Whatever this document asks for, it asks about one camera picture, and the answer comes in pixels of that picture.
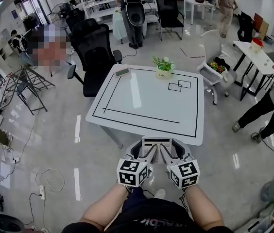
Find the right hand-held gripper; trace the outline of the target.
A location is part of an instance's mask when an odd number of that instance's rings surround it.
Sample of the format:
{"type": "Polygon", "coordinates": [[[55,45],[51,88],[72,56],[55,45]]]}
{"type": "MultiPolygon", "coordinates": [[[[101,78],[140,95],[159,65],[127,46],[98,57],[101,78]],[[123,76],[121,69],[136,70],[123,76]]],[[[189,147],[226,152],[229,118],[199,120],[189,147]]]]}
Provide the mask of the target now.
{"type": "Polygon", "coordinates": [[[196,159],[193,158],[190,148],[183,142],[173,139],[171,142],[177,157],[180,159],[175,163],[175,157],[169,150],[160,144],[160,153],[167,165],[169,179],[178,189],[185,190],[190,186],[196,185],[200,178],[200,169],[196,159]]]}

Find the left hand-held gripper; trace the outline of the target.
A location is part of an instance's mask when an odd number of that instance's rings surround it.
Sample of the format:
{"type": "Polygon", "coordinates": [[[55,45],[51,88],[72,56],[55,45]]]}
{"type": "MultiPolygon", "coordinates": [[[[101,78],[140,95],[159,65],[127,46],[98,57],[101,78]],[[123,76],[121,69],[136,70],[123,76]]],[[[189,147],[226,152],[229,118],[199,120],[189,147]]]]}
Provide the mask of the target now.
{"type": "Polygon", "coordinates": [[[157,145],[152,145],[142,157],[142,140],[126,149],[126,154],[117,166],[117,182],[128,187],[140,187],[148,178],[150,166],[157,153],[157,145]]]}

